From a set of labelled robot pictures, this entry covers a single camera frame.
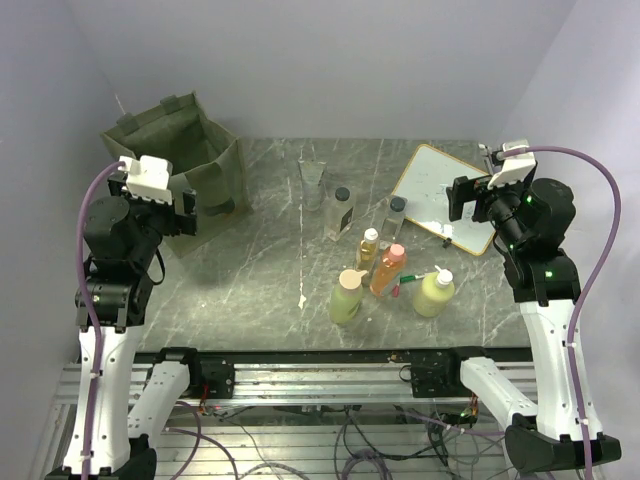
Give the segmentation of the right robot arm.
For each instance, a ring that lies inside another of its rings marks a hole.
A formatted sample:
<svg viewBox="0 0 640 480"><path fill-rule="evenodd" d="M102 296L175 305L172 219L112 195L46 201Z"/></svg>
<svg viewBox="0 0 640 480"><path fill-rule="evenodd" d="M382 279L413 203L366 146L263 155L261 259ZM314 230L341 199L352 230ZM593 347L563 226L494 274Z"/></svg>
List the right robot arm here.
<svg viewBox="0 0 640 480"><path fill-rule="evenodd" d="M449 217L467 202L475 222L490 223L505 245L505 276L524 319L532 352L537 399L530 401L486 356L444 367L442 387L459 396L471 390L505 432L506 451L521 474L586 470L617 461L618 439L604 433L585 395L579 326L572 316L581 294L574 262L561 249L576 209L571 189L541 178L493 187L491 178L459 177L446 189Z"/></svg>

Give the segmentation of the small clear bottle grey cap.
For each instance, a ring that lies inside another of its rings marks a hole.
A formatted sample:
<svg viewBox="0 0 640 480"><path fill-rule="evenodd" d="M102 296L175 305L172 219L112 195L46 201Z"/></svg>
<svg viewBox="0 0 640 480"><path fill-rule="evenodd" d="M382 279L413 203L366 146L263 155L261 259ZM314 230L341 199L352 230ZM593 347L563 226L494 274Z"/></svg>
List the small clear bottle grey cap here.
<svg viewBox="0 0 640 480"><path fill-rule="evenodd" d="M405 219L407 199L392 196L388 202L386 216L380 228L379 248L385 250L396 243Z"/></svg>

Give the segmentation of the orange bottle pink cap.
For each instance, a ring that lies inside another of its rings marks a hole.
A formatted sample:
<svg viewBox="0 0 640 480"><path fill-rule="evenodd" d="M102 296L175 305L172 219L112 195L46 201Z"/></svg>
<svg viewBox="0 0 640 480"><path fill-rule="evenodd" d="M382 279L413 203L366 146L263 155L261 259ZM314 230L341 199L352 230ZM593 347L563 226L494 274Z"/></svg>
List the orange bottle pink cap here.
<svg viewBox="0 0 640 480"><path fill-rule="evenodd" d="M378 297L391 293L400 282L407 263L404 246L394 243L384 250L370 282L370 291Z"/></svg>

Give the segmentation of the olive canvas bag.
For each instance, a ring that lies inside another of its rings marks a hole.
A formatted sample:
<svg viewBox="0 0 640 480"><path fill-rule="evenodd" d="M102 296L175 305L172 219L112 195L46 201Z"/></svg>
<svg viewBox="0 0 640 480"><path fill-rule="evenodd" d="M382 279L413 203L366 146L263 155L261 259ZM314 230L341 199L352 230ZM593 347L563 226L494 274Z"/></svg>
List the olive canvas bag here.
<svg viewBox="0 0 640 480"><path fill-rule="evenodd" d="M242 142L208 118L194 92L168 96L137 115L127 113L100 137L114 159L149 155L169 161L169 188L178 207L183 190L196 192L197 234L166 239L179 258L252 212Z"/></svg>

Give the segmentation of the green bottle beige cap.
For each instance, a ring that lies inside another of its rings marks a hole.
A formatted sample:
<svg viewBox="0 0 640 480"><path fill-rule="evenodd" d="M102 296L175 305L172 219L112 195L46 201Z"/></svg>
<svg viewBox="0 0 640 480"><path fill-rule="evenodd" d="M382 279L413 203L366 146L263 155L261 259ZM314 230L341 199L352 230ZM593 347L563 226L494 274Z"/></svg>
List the green bottle beige cap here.
<svg viewBox="0 0 640 480"><path fill-rule="evenodd" d="M365 270L354 269L340 273L329 303L329 317L333 323L342 325L354 318L362 302L362 279L366 274Z"/></svg>

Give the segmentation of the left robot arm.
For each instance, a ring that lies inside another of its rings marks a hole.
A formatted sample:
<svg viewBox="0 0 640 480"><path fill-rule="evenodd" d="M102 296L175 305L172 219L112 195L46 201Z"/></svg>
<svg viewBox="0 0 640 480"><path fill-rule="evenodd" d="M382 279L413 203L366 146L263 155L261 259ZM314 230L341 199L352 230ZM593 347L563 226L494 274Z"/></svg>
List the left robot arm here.
<svg viewBox="0 0 640 480"><path fill-rule="evenodd" d="M77 224L76 295L81 377L71 440L49 479L151 479L155 447L179 398L203 387L192 348L161 353L149 384L130 400L134 357L156 281L152 261L166 236L197 230L196 193L184 188L162 203L133 194L124 173L108 180L109 195L83 199Z"/></svg>

